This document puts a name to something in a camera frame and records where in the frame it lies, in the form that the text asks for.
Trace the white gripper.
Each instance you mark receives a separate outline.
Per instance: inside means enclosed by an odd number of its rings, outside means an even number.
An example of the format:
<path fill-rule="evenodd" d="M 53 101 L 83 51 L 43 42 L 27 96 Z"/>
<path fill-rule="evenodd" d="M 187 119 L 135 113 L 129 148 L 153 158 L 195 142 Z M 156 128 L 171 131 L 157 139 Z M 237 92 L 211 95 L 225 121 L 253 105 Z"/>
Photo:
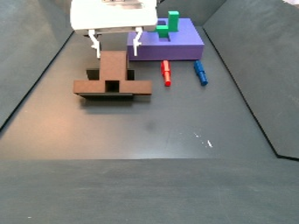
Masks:
<path fill-rule="evenodd" d="M 143 29 L 152 31 L 157 24 L 156 0 L 72 0 L 69 23 L 76 32 L 88 30 L 97 59 L 100 42 L 96 31 L 121 32 L 135 29 L 133 54 L 137 56 Z"/>

